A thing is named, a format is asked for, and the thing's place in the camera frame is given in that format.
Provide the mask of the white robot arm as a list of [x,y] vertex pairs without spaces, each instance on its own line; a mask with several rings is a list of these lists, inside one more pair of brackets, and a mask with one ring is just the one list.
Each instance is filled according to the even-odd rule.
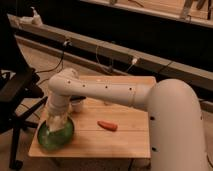
[[178,79],[150,86],[81,80],[72,68],[49,80],[47,110],[62,115],[72,95],[144,110],[149,114],[151,171],[209,171],[202,111],[194,90]]

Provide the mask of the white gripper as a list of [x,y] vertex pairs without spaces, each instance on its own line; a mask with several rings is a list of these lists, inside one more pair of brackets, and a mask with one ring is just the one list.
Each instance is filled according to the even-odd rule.
[[60,115],[64,115],[62,116],[62,124],[63,126],[67,125],[69,122],[69,117],[66,114],[68,108],[69,108],[69,96],[61,96],[61,95],[57,95],[57,94],[51,94],[48,97],[47,100],[47,119],[46,119],[46,125],[49,129],[51,129],[51,125],[52,125],[52,116],[60,116]]

